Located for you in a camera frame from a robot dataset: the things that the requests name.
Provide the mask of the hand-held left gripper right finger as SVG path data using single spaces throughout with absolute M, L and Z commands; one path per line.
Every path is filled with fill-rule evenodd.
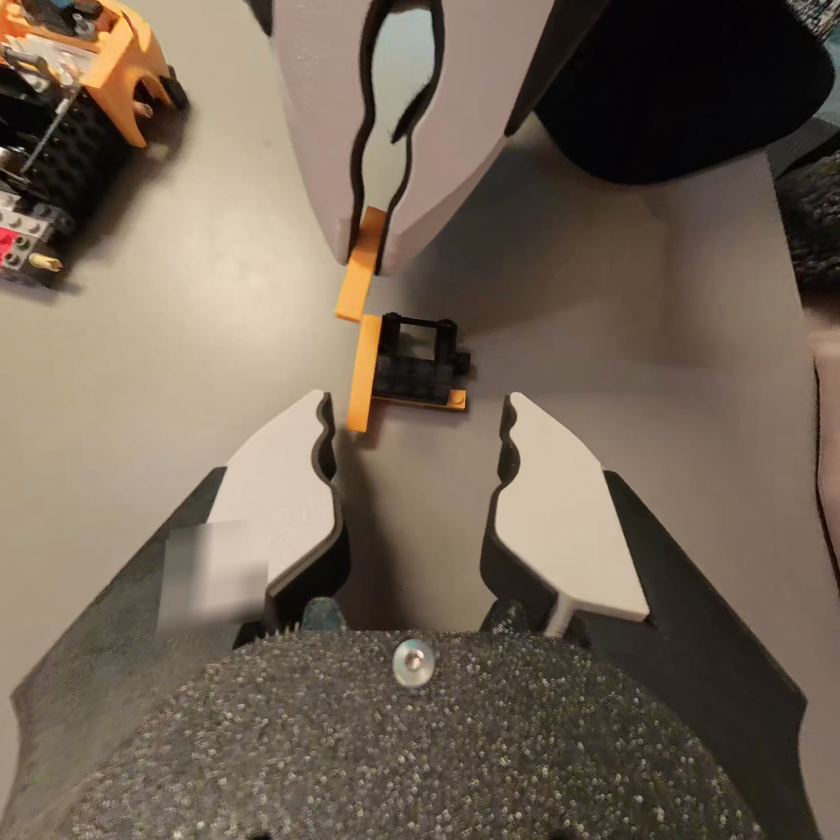
M 601 462 L 523 393 L 505 397 L 498 486 L 479 572 L 528 630 L 561 637 L 576 613 L 632 623 L 650 608 Z

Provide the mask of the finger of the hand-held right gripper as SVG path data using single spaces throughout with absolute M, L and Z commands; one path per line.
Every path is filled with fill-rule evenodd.
M 291 147 L 320 230 L 338 263 L 358 235 L 361 154 L 374 116 L 363 68 L 372 1 L 275 1 L 272 45 Z
M 430 2 L 433 89 L 406 137 L 406 183 L 388 211 L 378 273 L 417 257 L 456 214 L 505 143 L 549 22 L 551 1 Z

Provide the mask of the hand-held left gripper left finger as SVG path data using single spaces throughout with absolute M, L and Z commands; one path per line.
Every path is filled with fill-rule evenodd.
M 219 594 L 241 594 L 247 615 L 265 607 L 265 616 L 301 617 L 349 578 L 334 435 L 331 395 L 311 391 L 226 465 L 208 515 L 208 561 Z

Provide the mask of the orange and black lego sub-assembly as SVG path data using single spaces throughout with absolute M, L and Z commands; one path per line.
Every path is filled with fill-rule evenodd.
M 432 332 L 429 359 L 401 349 L 406 327 Z M 373 401 L 464 412 L 467 392 L 456 383 L 467 376 L 471 354 L 459 348 L 458 338 L 458 326 L 451 319 L 408 318 L 396 312 L 364 314 L 353 365 L 347 429 L 358 434 L 367 431 Z

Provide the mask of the orange lego plate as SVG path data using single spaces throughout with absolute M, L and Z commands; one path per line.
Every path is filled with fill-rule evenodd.
M 337 319 L 348 322 L 360 322 L 362 319 L 371 280 L 376 272 L 385 221 L 386 212 L 380 208 L 368 206 L 364 211 L 335 305 Z

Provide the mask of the orange and black lego vehicle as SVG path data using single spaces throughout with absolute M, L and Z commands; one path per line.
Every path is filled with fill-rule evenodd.
M 142 123 L 189 100 L 125 2 L 1 2 L 1 278 L 52 289 Z

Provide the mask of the beige cloth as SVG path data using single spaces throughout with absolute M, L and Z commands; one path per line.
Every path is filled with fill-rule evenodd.
M 839 301 L 823 293 L 803 304 L 815 374 L 815 493 L 839 589 Z

